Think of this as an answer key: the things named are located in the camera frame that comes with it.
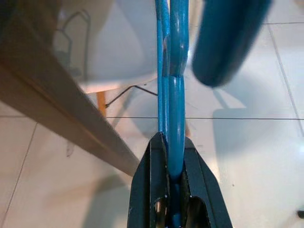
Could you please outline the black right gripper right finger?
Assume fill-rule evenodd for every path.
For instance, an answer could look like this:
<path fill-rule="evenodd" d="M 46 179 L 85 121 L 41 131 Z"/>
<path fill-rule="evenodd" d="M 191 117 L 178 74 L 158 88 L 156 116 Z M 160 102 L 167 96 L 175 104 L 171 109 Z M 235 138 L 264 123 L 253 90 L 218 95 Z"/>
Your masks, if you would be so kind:
<path fill-rule="evenodd" d="M 232 227 L 218 181 L 190 138 L 185 139 L 180 192 L 184 228 Z"/>

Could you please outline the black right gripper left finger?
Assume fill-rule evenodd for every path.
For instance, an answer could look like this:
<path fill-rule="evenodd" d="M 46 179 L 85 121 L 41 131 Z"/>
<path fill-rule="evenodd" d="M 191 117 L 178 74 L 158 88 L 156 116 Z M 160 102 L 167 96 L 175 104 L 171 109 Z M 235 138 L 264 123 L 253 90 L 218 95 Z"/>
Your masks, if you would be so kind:
<path fill-rule="evenodd" d="M 165 228 L 169 199 L 166 148 L 163 134 L 156 133 L 133 176 L 127 226 Z"/>

